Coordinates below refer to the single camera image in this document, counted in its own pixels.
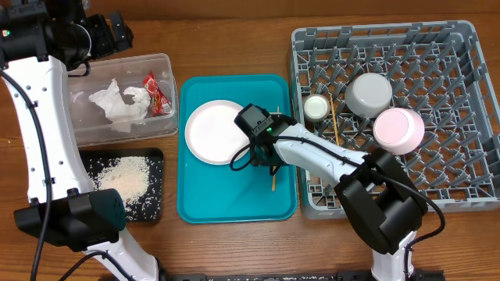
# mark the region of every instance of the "wooden table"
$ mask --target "wooden table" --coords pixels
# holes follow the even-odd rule
[[[134,49],[122,57],[163,52],[172,62],[177,88],[193,76],[277,73],[288,78],[291,32],[299,27],[430,20],[469,20],[479,34],[495,90],[500,93],[500,15],[338,16],[275,20],[177,20],[128,22]],[[27,166],[16,113],[0,87],[0,279],[29,279],[36,239],[20,232],[13,212],[27,206]],[[345,219],[312,221],[300,210],[287,221],[209,224],[184,222],[176,210],[177,136],[110,144],[99,148],[161,148],[165,155],[163,215],[157,224],[131,223],[138,243],[171,273],[209,275],[336,272],[369,269],[371,250]],[[416,246],[418,268],[445,270],[447,280],[498,280],[500,210],[449,214],[446,230]],[[438,226],[426,215],[420,234]],[[39,279],[58,279],[82,255],[67,247],[44,247]],[[75,280],[108,272],[88,261]]]

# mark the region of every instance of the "cable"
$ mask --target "cable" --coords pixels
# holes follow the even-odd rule
[[[263,144],[263,143],[266,143],[266,142],[269,142],[269,141],[272,141],[273,143],[276,143],[276,141],[278,140],[290,140],[290,141],[300,141],[300,142],[304,142],[304,143],[307,143],[307,144],[311,144],[312,146],[316,147],[316,148],[319,148],[321,151],[324,151],[326,152],[327,154],[343,161],[344,163],[346,164],[349,164],[349,165],[352,165],[356,168],[360,168],[362,167],[361,164],[359,163],[356,163],[356,162],[353,162],[352,160],[350,160],[349,158],[345,157],[345,156],[341,156],[333,151],[331,151],[330,149],[328,148],[325,148],[323,145],[321,144],[317,144],[316,142],[312,141],[312,140],[309,140],[309,139],[306,139],[304,137],[289,137],[289,136],[278,136],[278,137],[272,137],[270,139],[265,139],[265,140],[262,140],[260,141],[260,144]],[[248,144],[247,146],[245,146],[245,149],[246,148],[250,148],[251,147],[251,144]],[[231,159],[231,163],[230,163],[230,166],[232,167],[232,164],[233,164],[233,161],[236,159],[236,156],[238,156],[240,153],[243,152],[244,149],[241,149],[234,157],[233,159]],[[400,183],[396,180],[393,180],[392,178],[388,177],[388,176],[385,176],[385,175],[382,175],[381,173],[379,173],[378,171],[376,170],[372,170],[372,169],[369,169],[370,173],[372,173],[374,176],[378,176],[380,177],[382,180],[385,180],[386,182],[389,182],[389,183],[392,183],[394,185],[398,185],[404,189],[406,189],[407,191],[409,191],[410,193],[412,193],[413,195],[423,199],[426,203],[428,203],[437,213],[437,215],[439,216],[439,220],[440,220],[440,225],[439,227],[430,232],[430,233],[426,233],[424,235],[422,235],[421,237],[417,237],[415,239],[413,239],[412,241],[410,241],[406,246],[405,246],[405,256],[404,256],[404,263],[405,263],[405,271],[404,273],[409,277],[409,269],[408,269],[408,258],[409,258],[409,252],[410,251],[413,251],[413,245],[425,240],[425,239],[428,239],[428,238],[431,238],[431,237],[435,237],[436,235],[438,235],[439,233],[441,233],[443,231],[443,229],[445,229],[445,226],[446,226],[446,221],[445,221],[445,215],[443,214],[443,211],[431,200],[429,199],[427,196],[424,196],[422,195],[420,192],[418,192],[417,190],[414,190],[412,189],[411,187],[405,185],[404,183]]]
[[[41,225],[40,236],[38,237],[38,245],[37,250],[35,251],[33,266],[31,268],[31,280],[35,281],[37,278],[38,264],[40,263],[41,250],[44,246],[45,234],[47,233],[48,227],[48,217],[50,216],[50,207],[52,201],[52,178],[50,177],[50,170],[48,168],[48,157],[47,157],[47,148],[45,147],[45,140],[43,132],[41,131],[40,120],[38,119],[37,112],[35,111],[35,105],[31,102],[30,98],[24,91],[24,89],[7,73],[0,70],[0,75],[9,82],[16,91],[19,92],[21,98],[23,98],[26,103],[28,110],[30,111],[31,118],[33,118],[34,128],[37,131],[38,144],[40,145],[40,154],[41,154],[41,164],[44,168],[45,175],[45,187],[47,193],[47,200],[45,203],[45,214],[44,214],[44,222]]]
[[[94,256],[101,255],[102,258],[107,258],[115,267],[118,269],[121,275],[125,277],[129,281],[134,281],[134,278],[132,276],[129,276],[125,270],[121,267],[121,265],[114,259],[110,254],[104,252],[104,251],[94,251],[91,252],[90,254],[85,255],[83,258],[81,258],[75,265],[71,267],[70,270],[68,270],[62,277],[59,279],[59,281],[64,281],[68,277],[70,277],[71,273],[73,273],[75,270],[77,270],[80,265],[82,265],[84,262],[86,262],[89,258],[92,258]]]

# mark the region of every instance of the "white cup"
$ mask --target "white cup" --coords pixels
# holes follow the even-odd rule
[[[347,86],[345,103],[357,116],[375,118],[391,104],[392,87],[380,74],[365,73]]]

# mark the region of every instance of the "crumpled tissue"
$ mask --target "crumpled tissue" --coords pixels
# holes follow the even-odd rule
[[[133,105],[127,105],[120,95],[118,83],[113,78],[107,90],[100,90],[95,94],[88,96],[88,100],[94,102],[100,108],[104,109],[105,116],[113,123],[139,120],[146,117],[148,107],[151,103],[151,98],[144,88],[128,87],[123,94],[133,95]],[[130,124],[115,126],[120,132],[129,133],[131,130]]]

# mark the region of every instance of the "pink cup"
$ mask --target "pink cup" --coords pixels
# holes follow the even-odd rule
[[[394,155],[415,149],[422,141],[424,131],[422,118],[405,108],[390,108],[382,112],[373,125],[377,143]]]

